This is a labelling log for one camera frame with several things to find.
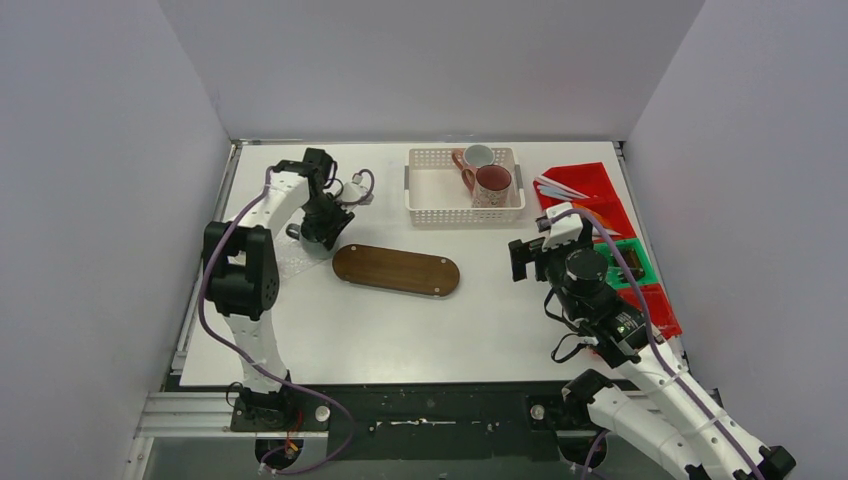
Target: screw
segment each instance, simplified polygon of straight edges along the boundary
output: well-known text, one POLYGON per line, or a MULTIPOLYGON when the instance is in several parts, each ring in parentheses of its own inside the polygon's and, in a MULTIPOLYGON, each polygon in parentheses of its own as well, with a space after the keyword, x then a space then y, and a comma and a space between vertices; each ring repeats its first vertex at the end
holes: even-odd
POLYGON ((315 409, 315 420, 319 422, 326 422, 330 419, 330 409, 325 405, 321 405, 320 407, 315 409))
POLYGON ((545 419, 545 407, 541 405, 533 405, 530 408, 530 417, 533 420, 544 420, 545 419))

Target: wooden board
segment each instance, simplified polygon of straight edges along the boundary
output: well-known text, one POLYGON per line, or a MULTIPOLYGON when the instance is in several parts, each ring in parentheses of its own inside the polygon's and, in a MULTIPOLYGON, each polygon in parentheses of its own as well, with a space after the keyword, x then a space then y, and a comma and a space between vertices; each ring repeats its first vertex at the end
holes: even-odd
POLYGON ((437 297, 459 285, 459 267, 450 259, 368 245, 340 248, 333 271, 346 282, 437 297))

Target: gray wall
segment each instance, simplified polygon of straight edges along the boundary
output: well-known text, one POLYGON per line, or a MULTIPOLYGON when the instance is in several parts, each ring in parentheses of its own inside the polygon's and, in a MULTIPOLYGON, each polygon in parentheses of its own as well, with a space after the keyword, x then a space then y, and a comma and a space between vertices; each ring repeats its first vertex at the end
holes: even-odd
POLYGON ((160 0, 234 138, 622 139, 703 0, 160 0))
POLYGON ((0 2, 3 478, 120 475, 228 152, 155 0, 0 2))
POLYGON ((844 478, 848 2, 707 1, 625 146, 695 373, 844 478))

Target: mug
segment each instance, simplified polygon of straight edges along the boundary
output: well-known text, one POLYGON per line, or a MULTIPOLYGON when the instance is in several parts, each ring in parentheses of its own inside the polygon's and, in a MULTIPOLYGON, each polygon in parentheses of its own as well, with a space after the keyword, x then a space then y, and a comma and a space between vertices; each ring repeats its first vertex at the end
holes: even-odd
POLYGON ((509 187, 512 185, 512 174, 502 166, 486 165, 478 168, 473 176, 463 171, 462 181, 471 192, 471 208, 506 206, 509 199, 509 187))
POLYGON ((477 169, 486 165, 494 165, 495 152, 485 145, 471 145, 466 149, 457 149, 451 152, 451 160, 460 171, 463 172, 463 177, 466 171, 473 174, 477 173, 477 169))

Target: white perforated basket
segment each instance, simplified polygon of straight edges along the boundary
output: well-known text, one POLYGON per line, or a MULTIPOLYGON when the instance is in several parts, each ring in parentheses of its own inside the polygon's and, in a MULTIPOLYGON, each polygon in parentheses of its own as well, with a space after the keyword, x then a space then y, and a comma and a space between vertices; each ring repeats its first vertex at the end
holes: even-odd
POLYGON ((524 209, 521 167, 511 148, 493 148, 495 164, 512 174, 507 206, 471 208, 471 194, 451 160, 453 148, 409 151, 404 175, 406 209, 416 227, 462 228, 514 222, 524 209))

